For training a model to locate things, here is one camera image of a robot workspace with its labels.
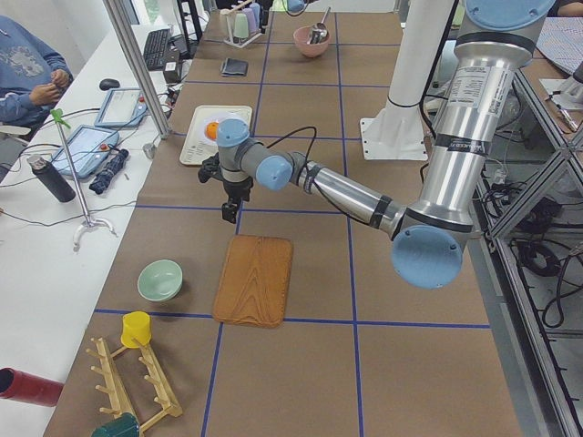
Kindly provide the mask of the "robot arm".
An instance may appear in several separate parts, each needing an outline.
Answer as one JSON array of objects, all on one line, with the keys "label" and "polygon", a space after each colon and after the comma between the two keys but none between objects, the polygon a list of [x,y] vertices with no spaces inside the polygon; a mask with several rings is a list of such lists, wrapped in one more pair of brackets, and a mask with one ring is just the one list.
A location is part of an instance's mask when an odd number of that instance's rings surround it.
[{"label": "robot arm", "polygon": [[308,5],[316,2],[317,0],[284,0],[282,3],[284,5],[284,10],[291,14],[297,15],[301,14]]},{"label": "robot arm", "polygon": [[234,221],[254,184],[273,191],[293,184],[317,194],[348,218],[385,232],[399,276],[425,289],[449,284],[474,235],[469,205],[489,155],[515,73],[527,65],[552,4],[548,1],[466,1],[455,42],[457,66],[438,112],[427,172],[417,201],[402,205],[299,152],[277,152],[226,118],[217,154],[206,167],[228,194]]}]

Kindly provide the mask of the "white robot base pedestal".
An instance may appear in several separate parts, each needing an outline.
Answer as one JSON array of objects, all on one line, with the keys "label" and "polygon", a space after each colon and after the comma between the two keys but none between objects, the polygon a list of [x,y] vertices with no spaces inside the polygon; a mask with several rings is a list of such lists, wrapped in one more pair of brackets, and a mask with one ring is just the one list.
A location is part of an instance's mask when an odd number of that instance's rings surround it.
[{"label": "white robot base pedestal", "polygon": [[365,159],[427,160],[419,105],[456,8],[454,0],[409,3],[386,104],[374,118],[360,120]]}]

